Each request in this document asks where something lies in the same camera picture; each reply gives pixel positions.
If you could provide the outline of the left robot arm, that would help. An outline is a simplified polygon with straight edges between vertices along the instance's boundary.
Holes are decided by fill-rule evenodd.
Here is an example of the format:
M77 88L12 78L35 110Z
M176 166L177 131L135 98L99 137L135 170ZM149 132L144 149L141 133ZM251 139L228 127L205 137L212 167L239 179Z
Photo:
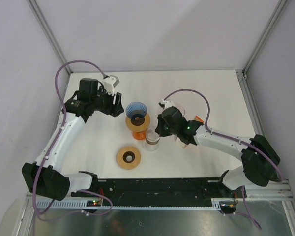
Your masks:
M32 194L61 201L78 190L90 197L98 193L99 185L93 181L95 174L79 171L63 175L61 171L73 141L94 112L112 117L124 112L121 93L115 92L118 83L118 77L112 75L102 80L80 80L78 90L64 103L62 121L48 144L32 164L25 163L22 167L22 175Z

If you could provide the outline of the blue glass dripper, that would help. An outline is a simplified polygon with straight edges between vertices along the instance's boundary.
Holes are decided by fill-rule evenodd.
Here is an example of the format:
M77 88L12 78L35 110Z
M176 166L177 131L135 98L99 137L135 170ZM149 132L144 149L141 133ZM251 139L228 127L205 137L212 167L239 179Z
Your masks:
M130 120L143 120L147 115L147 106L142 102L132 102L126 107L126 115Z

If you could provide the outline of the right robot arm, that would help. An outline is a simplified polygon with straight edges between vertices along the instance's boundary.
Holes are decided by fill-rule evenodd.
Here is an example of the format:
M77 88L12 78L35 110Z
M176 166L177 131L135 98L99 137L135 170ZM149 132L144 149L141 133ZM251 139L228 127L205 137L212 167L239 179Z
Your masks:
M241 161L241 166L226 170L220 177L217 184L220 196L229 197L235 189L250 183L266 187L270 181L282 180L278 171L280 158L264 136L247 138L210 131L203 122L187 120L173 105L161 108L155 129L160 137L174 135L186 145L213 148Z

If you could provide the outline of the clear glass carafe brown collar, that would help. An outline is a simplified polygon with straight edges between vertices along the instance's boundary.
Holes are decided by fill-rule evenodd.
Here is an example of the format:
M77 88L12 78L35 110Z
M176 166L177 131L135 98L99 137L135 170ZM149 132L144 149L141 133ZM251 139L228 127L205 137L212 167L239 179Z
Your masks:
M159 148L160 136L154 130L147 130L143 147L147 151L156 151Z

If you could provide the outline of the orange glass carafe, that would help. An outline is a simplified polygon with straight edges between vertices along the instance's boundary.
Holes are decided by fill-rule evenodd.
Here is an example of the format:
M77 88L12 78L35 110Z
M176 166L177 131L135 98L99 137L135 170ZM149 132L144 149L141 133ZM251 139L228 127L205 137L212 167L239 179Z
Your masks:
M132 137L139 141L144 140L146 138L146 131L142 131L142 132L132 131Z

